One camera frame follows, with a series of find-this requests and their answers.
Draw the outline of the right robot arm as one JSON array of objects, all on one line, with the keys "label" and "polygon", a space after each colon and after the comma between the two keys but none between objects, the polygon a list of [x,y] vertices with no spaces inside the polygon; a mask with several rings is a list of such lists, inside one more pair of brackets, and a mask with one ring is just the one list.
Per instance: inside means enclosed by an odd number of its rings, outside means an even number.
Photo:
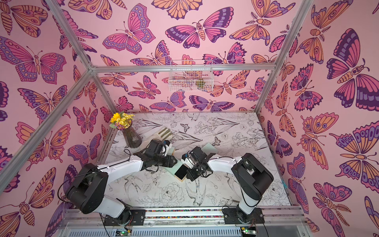
[{"label": "right robot arm", "polygon": [[243,224],[254,220],[255,208],[274,181],[272,173],[251,153],[240,157],[229,157],[215,153],[206,154],[200,147],[195,147],[182,155],[182,161],[192,165],[186,175],[191,181],[199,177],[207,178],[214,172],[224,172],[235,176],[242,200],[233,214]]}]

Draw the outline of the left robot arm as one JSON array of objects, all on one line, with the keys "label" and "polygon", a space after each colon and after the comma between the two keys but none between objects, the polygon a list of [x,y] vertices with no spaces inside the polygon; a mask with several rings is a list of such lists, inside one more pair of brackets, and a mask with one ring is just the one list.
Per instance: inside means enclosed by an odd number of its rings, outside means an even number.
[{"label": "left robot arm", "polygon": [[96,212],[125,223],[131,216],[130,207],[122,200],[107,196],[107,186],[119,178],[152,166],[172,168],[177,160],[168,154],[171,148],[170,141],[153,139],[147,148],[121,161],[100,166],[86,164],[72,178],[65,196],[83,214]]}]

